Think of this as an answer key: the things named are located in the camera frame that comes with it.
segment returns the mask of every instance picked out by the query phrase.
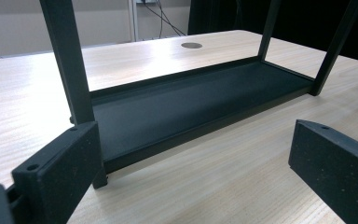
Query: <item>wood grain surface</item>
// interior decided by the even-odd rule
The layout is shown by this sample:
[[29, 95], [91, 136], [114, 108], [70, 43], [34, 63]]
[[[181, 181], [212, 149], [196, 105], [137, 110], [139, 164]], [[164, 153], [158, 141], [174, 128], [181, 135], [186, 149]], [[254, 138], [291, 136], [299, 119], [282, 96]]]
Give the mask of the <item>wood grain surface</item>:
[[[83, 55], [90, 89], [98, 90], [254, 56], [260, 39], [232, 31]], [[184, 49], [185, 42], [203, 48]], [[267, 60], [314, 77], [323, 57], [273, 39]], [[69, 116], [52, 53], [0, 59], [0, 183], [10, 186], [12, 169], [71, 127]], [[109, 175], [69, 223], [342, 223], [288, 166], [296, 119], [358, 140], [358, 61], [338, 57], [320, 96], [301, 96]]]

